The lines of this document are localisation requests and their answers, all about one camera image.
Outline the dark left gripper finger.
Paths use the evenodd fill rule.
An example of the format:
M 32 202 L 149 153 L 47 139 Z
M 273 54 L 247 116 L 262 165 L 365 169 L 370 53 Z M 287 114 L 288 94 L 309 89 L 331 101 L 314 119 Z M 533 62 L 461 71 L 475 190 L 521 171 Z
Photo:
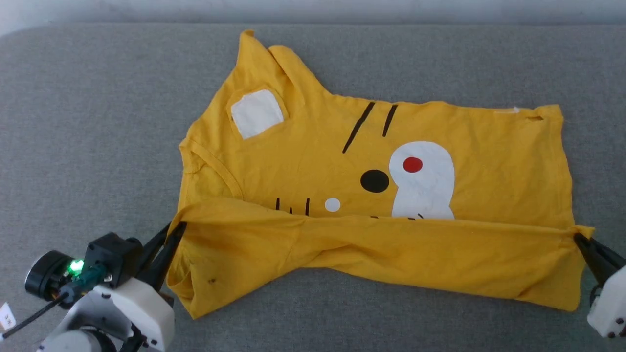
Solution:
M 172 239 L 168 223 L 143 247 L 138 272 L 166 272 L 172 260 Z
M 185 233 L 186 223 L 168 223 L 144 246 L 144 283 L 159 292 Z

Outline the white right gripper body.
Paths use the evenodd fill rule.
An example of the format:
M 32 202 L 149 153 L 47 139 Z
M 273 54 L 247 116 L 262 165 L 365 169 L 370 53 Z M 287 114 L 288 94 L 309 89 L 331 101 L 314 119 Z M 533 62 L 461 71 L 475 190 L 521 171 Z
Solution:
M 586 317 L 588 324 L 602 338 L 626 335 L 626 268 L 610 276 L 593 301 Z

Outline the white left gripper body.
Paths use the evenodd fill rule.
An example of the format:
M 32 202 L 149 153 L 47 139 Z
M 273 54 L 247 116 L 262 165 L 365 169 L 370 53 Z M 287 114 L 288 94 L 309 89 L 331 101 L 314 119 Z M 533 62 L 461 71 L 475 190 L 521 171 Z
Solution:
M 139 329 L 155 350 L 168 350 L 175 335 L 174 308 L 152 286 L 131 278 L 116 289 L 98 285 L 94 291 L 109 296 L 117 310 Z

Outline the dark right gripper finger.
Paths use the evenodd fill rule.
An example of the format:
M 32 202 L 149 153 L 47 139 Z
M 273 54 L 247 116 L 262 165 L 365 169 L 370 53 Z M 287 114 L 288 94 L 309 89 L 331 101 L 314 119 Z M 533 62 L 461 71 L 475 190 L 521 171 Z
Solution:
M 600 242 L 577 242 L 577 247 L 597 283 L 603 286 L 610 278 L 610 260 L 606 258 L 604 245 Z
M 610 278 L 626 264 L 617 252 L 582 233 L 575 233 L 573 240 L 595 278 Z

